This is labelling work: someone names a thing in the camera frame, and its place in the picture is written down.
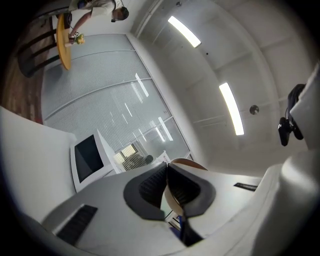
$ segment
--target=wooden floor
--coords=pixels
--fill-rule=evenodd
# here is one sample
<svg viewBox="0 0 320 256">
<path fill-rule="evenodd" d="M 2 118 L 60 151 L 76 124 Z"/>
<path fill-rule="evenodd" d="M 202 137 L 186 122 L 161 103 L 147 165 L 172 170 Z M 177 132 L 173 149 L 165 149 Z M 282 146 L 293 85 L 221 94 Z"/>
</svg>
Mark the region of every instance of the wooden floor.
<svg viewBox="0 0 320 256">
<path fill-rule="evenodd" d="M 50 31 L 48 20 L 45 24 L 44 21 L 37 21 L 29 25 L 28 33 L 21 36 L 16 48 L 18 49 L 19 46 L 48 31 Z M 34 44 L 31 50 L 34 53 L 52 43 L 53 38 L 50 36 Z M 48 51 L 38 55 L 35 59 L 35 64 L 37 65 L 45 61 L 47 56 Z M 33 77 L 25 77 L 19 69 L 16 52 L 13 52 L 7 65 L 4 87 L 0 92 L 0 105 L 21 117 L 42 124 L 41 88 L 43 76 L 44 69 L 40 69 Z"/>
</svg>

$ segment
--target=fluorescent light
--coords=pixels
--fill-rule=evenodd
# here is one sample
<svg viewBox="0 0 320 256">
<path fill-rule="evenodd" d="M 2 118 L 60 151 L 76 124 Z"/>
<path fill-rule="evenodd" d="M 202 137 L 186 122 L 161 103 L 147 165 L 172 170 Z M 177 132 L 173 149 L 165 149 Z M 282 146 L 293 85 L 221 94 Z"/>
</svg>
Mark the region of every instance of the fluorescent light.
<svg viewBox="0 0 320 256">
<path fill-rule="evenodd" d="M 225 82 L 219 86 L 219 89 L 224 97 L 225 103 L 229 109 L 230 116 L 233 122 L 234 130 L 236 135 L 244 135 L 244 127 L 242 125 L 239 109 L 235 100 L 234 95 L 229 87 L 229 84 Z"/>
<path fill-rule="evenodd" d="M 127 106 L 127 103 L 124 103 L 124 105 L 125 105 L 126 109 L 128 110 L 128 112 L 129 112 L 130 116 L 132 117 L 132 114 L 131 114 L 131 112 L 130 112 L 130 110 L 129 110 L 128 106 Z"/>
<path fill-rule="evenodd" d="M 165 134 L 168 136 L 169 141 L 172 142 L 174 139 L 172 138 L 170 132 L 168 131 L 168 128 L 166 127 L 166 124 L 164 123 L 164 121 L 162 120 L 161 117 L 158 117 L 158 119 L 159 119 L 159 121 L 160 121 L 160 124 L 162 125 L 162 128 L 163 128 Z"/>
<path fill-rule="evenodd" d="M 164 139 L 164 137 L 162 137 L 162 134 L 160 133 L 158 127 L 156 127 L 155 130 L 156 130 L 156 132 L 158 133 L 158 135 L 160 136 L 162 142 L 165 142 L 165 139 Z"/>
<path fill-rule="evenodd" d="M 142 138 L 144 139 L 144 141 L 145 141 L 145 142 L 147 142 L 147 140 L 146 140 L 145 136 L 143 136 L 143 133 L 141 132 L 141 130 L 140 130 L 140 129 L 139 129 L 139 132 L 141 133 Z"/>
<path fill-rule="evenodd" d="M 168 19 L 168 22 L 171 23 L 179 32 L 192 44 L 194 48 L 201 44 L 200 40 L 195 36 L 194 33 L 190 31 L 185 25 L 183 25 L 178 19 L 171 16 Z"/>
<path fill-rule="evenodd" d="M 133 90 L 134 90 L 135 94 L 138 96 L 139 101 L 142 103 L 142 102 L 143 102 L 143 101 L 142 101 L 142 97 L 141 97 L 141 95 L 140 95 L 140 93 L 139 93 L 139 91 L 138 91 L 138 89 L 137 89 L 136 85 L 132 82 L 132 83 L 131 83 L 131 86 L 132 86 L 132 88 L 133 88 Z"/>
<path fill-rule="evenodd" d="M 124 121 L 126 122 L 126 124 L 128 124 L 127 119 L 125 118 L 124 114 L 122 114 Z"/>
<path fill-rule="evenodd" d="M 145 96 L 148 97 L 149 93 L 147 92 L 144 84 L 141 82 L 140 77 L 138 76 L 137 73 L 135 73 L 135 78 L 138 80 L 139 85 L 141 86 L 142 91 L 144 92 Z"/>
</svg>

